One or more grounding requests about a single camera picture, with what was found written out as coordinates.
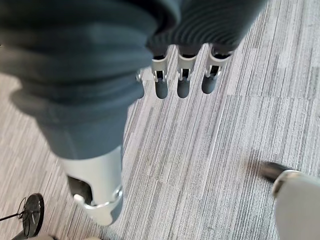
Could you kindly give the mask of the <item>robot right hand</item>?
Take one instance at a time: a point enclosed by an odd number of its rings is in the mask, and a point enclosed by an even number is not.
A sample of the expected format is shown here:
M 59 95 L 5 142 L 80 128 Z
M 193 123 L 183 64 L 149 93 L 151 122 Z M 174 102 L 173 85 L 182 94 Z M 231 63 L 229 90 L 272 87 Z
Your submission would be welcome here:
M 123 204 L 128 108 L 144 94 L 139 71 L 163 71 L 169 45 L 187 61 L 212 44 L 212 61 L 240 44 L 264 0 L 3 0 L 2 73 L 11 101 L 35 118 L 62 159 L 77 204 L 109 226 Z

